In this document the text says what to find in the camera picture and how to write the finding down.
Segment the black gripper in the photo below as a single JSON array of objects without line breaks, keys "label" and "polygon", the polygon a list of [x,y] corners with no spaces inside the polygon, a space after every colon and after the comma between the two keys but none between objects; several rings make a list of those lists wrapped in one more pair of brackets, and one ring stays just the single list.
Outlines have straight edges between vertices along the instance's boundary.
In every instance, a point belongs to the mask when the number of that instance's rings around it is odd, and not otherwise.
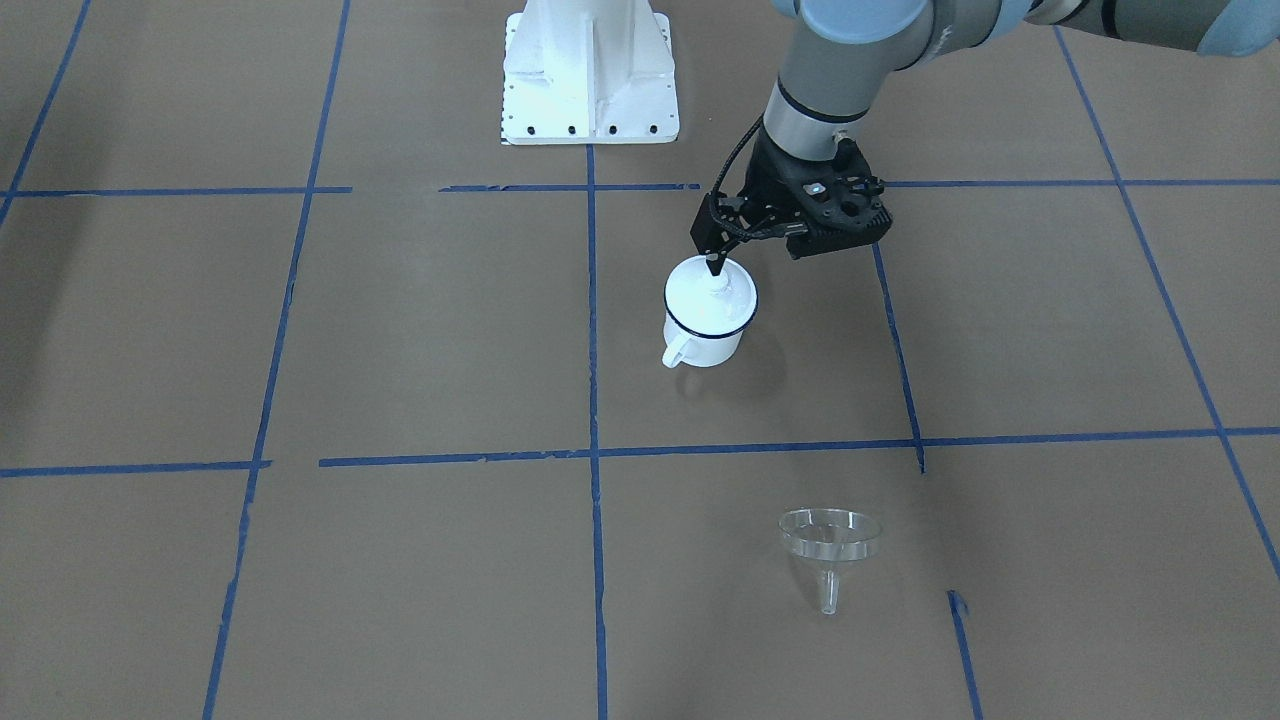
[{"label": "black gripper", "polygon": [[733,249],[758,240],[782,238],[792,259],[863,247],[893,224],[883,192],[852,138],[837,138],[833,159],[809,161],[750,128],[700,201],[690,237],[712,277]]}]

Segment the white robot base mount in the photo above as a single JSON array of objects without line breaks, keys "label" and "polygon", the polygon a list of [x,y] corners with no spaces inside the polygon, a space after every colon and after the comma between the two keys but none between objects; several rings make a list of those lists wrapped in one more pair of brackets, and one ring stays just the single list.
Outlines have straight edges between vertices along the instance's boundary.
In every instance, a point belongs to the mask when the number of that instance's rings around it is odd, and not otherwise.
[{"label": "white robot base mount", "polygon": [[503,143],[678,138],[671,23],[649,1],[527,1],[503,38]]}]

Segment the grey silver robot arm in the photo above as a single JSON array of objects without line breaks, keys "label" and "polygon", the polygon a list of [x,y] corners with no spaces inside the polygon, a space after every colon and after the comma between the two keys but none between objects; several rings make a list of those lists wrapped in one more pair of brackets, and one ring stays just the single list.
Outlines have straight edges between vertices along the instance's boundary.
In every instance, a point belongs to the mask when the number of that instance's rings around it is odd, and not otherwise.
[{"label": "grey silver robot arm", "polygon": [[1275,1],[780,1],[795,23],[764,111],[740,140],[742,188],[713,184],[690,231],[718,275],[737,246],[782,238],[791,258],[879,242],[893,218],[858,145],[884,81],[983,46],[1020,23],[1204,56],[1277,40]]}]

